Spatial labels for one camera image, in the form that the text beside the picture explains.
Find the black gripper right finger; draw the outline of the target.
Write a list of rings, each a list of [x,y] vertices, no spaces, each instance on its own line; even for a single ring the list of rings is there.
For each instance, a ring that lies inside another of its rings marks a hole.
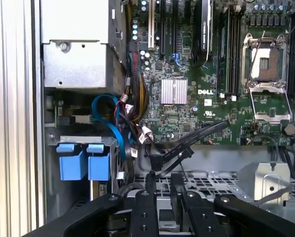
[[[181,174],[170,178],[170,201],[177,223],[196,237],[295,237],[295,223],[232,195],[211,203],[185,188]]]

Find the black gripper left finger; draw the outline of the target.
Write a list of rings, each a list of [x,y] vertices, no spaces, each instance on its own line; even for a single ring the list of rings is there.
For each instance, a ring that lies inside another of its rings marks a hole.
[[[130,212],[130,237],[158,237],[156,174],[146,175],[145,190],[138,191]],[[35,229],[26,237],[91,237],[99,233],[108,217],[121,211],[124,199],[106,194]]]

